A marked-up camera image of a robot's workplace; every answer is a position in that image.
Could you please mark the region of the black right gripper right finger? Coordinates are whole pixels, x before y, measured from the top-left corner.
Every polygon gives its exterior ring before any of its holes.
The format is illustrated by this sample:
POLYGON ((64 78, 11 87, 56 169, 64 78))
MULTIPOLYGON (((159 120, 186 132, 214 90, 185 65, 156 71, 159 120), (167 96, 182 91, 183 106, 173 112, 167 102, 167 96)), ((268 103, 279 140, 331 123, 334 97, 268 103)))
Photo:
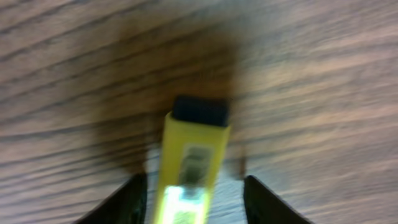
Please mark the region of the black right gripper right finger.
POLYGON ((253 175, 244 179, 243 199, 248 224, 311 224, 253 175))

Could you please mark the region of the yellow highlighter marker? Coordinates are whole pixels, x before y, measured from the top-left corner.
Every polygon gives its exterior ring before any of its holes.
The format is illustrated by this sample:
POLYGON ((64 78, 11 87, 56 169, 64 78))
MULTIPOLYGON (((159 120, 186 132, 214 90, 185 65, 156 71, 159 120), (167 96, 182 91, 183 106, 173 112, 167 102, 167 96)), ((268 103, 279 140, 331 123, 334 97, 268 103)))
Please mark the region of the yellow highlighter marker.
POLYGON ((207 222, 230 129, 228 100, 176 97, 165 117, 153 223, 207 222))

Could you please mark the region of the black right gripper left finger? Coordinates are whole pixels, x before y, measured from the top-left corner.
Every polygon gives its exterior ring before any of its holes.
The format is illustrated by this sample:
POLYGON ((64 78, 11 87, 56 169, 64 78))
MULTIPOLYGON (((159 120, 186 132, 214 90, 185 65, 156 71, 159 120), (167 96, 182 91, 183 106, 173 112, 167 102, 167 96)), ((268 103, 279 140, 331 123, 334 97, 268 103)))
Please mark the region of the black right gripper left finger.
POLYGON ((76 224, 144 224, 147 175, 137 174, 76 224))

